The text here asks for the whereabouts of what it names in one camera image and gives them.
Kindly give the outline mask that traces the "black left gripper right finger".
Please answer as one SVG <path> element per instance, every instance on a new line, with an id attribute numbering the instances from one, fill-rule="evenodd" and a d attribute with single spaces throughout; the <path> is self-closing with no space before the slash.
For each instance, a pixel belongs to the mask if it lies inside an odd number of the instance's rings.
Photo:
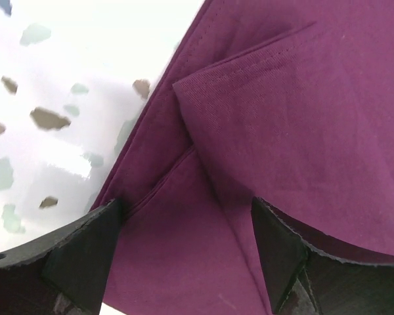
<path id="1" fill-rule="evenodd" d="M 394 256 L 296 220 L 261 198 L 252 223 L 273 314 L 394 314 Z"/>

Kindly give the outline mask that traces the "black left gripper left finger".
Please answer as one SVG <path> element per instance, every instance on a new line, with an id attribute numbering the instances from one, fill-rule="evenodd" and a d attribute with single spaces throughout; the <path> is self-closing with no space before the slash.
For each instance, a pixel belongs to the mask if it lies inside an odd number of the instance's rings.
<path id="1" fill-rule="evenodd" d="M 0 252 L 0 315 L 99 314 L 122 224 L 112 200 Z"/>

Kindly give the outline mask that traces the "purple cloth wrap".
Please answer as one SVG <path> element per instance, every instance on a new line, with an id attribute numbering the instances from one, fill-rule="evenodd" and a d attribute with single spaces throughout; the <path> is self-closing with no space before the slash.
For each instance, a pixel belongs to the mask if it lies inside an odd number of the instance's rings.
<path id="1" fill-rule="evenodd" d="M 206 1 L 97 204 L 127 209 L 104 302 L 269 314 L 253 197 L 394 255 L 394 1 Z"/>

